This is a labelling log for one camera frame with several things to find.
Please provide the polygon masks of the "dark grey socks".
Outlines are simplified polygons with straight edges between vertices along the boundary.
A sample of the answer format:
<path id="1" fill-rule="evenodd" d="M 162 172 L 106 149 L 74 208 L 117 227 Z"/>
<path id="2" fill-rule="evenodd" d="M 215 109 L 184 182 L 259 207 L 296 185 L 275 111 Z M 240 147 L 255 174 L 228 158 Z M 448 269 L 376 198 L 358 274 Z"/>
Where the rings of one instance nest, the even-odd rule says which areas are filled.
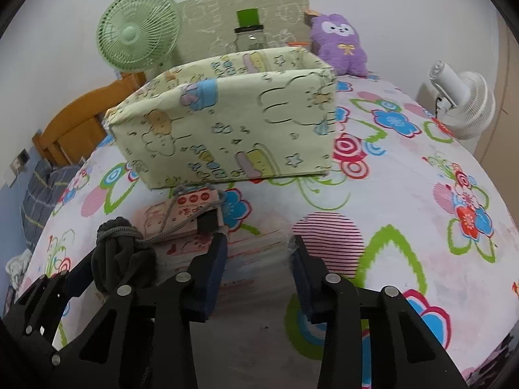
<path id="1" fill-rule="evenodd" d="M 97 290 L 109 295 L 121 285 L 148 288 L 157 279 L 157 255 L 140 243 L 142 234 L 125 218 L 99 226 L 91 271 Z"/>

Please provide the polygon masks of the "pink packaged pouch with cord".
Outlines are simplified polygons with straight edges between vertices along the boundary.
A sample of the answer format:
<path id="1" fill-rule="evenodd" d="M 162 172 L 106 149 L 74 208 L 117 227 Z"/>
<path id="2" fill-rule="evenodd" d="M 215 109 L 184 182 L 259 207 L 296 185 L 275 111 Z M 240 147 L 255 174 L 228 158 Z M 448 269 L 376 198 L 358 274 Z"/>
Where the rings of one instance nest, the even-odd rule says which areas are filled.
<path id="1" fill-rule="evenodd" d="M 268 285 L 288 268 L 288 236 L 284 227 L 256 225 L 254 204 L 236 186 L 219 192 L 202 188 L 179 194 L 141 210 L 137 226 L 146 239 L 159 237 L 158 279 L 187 270 L 206 253 L 213 234 L 227 237 L 222 287 Z"/>

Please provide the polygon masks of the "crumpled clothes pile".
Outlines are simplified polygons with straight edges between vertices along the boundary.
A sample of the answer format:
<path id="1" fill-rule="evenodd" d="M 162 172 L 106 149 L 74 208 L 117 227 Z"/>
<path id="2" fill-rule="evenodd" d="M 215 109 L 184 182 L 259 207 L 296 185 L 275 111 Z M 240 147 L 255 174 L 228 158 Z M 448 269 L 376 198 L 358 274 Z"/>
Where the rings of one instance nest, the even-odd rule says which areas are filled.
<path id="1" fill-rule="evenodd" d="M 32 251 L 30 249 L 25 249 L 22 254 L 12 257 L 5 264 L 5 271 L 10 280 L 11 286 L 15 290 L 20 288 L 31 259 Z"/>

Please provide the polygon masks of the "grey plaid pillow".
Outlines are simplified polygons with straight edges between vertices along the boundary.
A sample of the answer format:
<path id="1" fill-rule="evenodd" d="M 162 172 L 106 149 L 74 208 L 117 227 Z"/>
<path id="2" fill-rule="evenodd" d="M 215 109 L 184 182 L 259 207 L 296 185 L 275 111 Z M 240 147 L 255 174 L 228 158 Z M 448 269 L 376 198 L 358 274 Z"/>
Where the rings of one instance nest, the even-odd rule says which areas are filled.
<path id="1" fill-rule="evenodd" d="M 79 170 L 78 165 L 57 168 L 46 159 L 37 162 L 21 205 L 22 230 L 26 247 L 31 252 L 40 240 L 58 200 Z"/>

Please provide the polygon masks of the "floral bedsheet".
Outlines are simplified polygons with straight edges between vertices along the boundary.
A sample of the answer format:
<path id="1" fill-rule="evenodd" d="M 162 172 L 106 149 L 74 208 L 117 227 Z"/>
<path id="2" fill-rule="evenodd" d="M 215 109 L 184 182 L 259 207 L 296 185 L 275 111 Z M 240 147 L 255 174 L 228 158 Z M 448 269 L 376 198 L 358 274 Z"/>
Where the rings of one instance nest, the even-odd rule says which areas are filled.
<path id="1" fill-rule="evenodd" d="M 229 259 L 216 310 L 193 330 L 203 388 L 313 388 L 325 326 L 301 311 L 287 241 L 331 272 L 396 286 L 470 388 L 518 359 L 518 231 L 501 195 L 446 127 L 391 83 L 337 81 L 325 176 L 223 183 Z"/>

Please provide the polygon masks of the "wooden bed headboard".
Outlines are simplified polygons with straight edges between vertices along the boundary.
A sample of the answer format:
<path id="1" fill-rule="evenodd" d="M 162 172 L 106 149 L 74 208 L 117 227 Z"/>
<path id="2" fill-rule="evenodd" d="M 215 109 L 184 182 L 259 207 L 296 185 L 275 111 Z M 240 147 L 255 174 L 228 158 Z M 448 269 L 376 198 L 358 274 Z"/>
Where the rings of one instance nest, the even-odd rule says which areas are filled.
<path id="1" fill-rule="evenodd" d="M 39 155 L 64 167 L 88 159 L 106 137 L 101 115 L 145 84 L 145 74 L 124 73 L 109 85 L 94 89 L 60 110 L 44 131 L 32 138 Z"/>

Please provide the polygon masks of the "yellow cartoon fabric storage box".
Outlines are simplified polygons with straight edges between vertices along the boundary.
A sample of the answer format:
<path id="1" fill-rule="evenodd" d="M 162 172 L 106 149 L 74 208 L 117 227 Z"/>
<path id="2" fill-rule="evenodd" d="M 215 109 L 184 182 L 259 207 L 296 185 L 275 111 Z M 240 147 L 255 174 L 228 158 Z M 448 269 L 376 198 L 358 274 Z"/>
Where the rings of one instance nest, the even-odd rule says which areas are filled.
<path id="1" fill-rule="evenodd" d="M 335 89 L 333 67 L 303 47 L 228 53 L 163 72 L 105 124 L 151 189 L 321 175 Z"/>

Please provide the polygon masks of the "white standing fan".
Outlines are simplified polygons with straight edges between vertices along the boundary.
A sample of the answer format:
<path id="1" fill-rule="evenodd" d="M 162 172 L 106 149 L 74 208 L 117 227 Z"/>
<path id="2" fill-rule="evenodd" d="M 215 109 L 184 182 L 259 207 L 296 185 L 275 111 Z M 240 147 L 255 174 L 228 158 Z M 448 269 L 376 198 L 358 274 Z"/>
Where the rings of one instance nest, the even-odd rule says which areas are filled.
<path id="1" fill-rule="evenodd" d="M 437 61 L 429 70 L 430 83 L 438 92 L 436 110 L 441 122 L 458 140 L 480 137 L 495 115 L 495 97 L 486 79 L 477 72 L 456 73 Z"/>

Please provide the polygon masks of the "green desk fan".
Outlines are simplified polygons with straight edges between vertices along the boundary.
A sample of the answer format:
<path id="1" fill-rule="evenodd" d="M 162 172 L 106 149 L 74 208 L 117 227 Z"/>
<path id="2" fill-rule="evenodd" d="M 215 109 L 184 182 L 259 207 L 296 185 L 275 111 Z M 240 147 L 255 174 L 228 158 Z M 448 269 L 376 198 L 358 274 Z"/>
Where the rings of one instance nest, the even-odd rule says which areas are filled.
<path id="1" fill-rule="evenodd" d="M 145 72 L 176 47 L 181 29 L 174 0 L 114 0 L 95 33 L 101 57 L 119 72 Z"/>

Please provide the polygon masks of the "glass jar with black lid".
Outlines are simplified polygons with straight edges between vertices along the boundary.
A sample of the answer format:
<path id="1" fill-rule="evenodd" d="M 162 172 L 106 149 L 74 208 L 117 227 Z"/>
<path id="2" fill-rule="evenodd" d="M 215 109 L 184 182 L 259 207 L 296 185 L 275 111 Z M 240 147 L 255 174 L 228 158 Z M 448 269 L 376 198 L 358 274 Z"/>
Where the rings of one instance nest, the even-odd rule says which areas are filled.
<path id="1" fill-rule="evenodd" d="M 234 29 L 236 51 L 244 52 L 267 47 L 267 39 L 263 25 L 240 26 Z"/>

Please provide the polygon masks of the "cartoon cardboard panel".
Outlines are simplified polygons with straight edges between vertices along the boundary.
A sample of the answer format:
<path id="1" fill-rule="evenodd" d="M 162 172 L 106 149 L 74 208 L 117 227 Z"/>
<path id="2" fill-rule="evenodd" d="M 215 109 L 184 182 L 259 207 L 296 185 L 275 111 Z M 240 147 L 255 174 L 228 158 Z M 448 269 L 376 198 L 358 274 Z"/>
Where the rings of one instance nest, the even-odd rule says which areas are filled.
<path id="1" fill-rule="evenodd" d="M 237 29 L 250 29 L 268 47 L 310 38 L 310 0 L 185 0 L 178 4 L 181 32 L 173 62 L 183 64 L 234 51 Z"/>

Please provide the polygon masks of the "purple plush bunny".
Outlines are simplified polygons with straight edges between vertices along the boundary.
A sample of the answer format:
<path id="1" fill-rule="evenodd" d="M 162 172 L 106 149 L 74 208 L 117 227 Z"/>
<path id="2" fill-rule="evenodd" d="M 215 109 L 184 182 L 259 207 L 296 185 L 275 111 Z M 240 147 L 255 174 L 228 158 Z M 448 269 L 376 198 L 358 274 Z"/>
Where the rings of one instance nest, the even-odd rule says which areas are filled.
<path id="1" fill-rule="evenodd" d="M 331 65 L 337 75 L 368 75 L 368 57 L 360 36 L 344 16 L 333 13 L 314 17 L 310 38 L 316 55 Z"/>

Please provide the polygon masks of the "small orange-lid container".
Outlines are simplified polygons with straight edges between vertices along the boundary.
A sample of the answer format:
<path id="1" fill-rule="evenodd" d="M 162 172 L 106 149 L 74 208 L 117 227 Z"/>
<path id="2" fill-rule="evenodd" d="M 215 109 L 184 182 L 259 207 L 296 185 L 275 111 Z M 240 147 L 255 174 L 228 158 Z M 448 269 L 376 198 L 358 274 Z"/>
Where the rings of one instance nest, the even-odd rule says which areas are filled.
<path id="1" fill-rule="evenodd" d="M 307 42 L 307 41 L 288 42 L 287 46 L 288 47 L 294 47 L 294 48 L 303 48 L 305 50 L 310 50 L 311 49 L 311 44 L 310 44 L 310 42 Z"/>

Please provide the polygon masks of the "green card behind jar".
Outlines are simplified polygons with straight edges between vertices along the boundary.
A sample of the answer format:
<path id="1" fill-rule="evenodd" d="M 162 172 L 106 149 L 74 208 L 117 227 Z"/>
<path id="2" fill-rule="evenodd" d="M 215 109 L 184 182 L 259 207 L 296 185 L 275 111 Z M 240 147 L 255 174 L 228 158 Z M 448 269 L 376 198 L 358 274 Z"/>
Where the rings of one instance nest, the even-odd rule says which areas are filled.
<path id="1" fill-rule="evenodd" d="M 237 22 L 240 28 L 260 25 L 259 11 L 257 8 L 249 8 L 237 11 Z"/>

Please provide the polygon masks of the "wall power outlet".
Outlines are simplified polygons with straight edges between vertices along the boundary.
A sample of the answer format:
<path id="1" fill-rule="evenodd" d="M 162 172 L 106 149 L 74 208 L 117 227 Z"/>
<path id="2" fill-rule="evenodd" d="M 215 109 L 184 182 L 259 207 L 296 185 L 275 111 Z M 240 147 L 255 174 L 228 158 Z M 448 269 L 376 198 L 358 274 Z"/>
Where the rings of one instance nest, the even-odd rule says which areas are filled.
<path id="1" fill-rule="evenodd" d="M 26 149 L 23 149 L 17 157 L 11 162 L 11 170 L 13 174 L 17 177 L 18 174 L 23 171 L 23 168 L 26 166 L 28 161 L 30 160 L 30 155 Z"/>

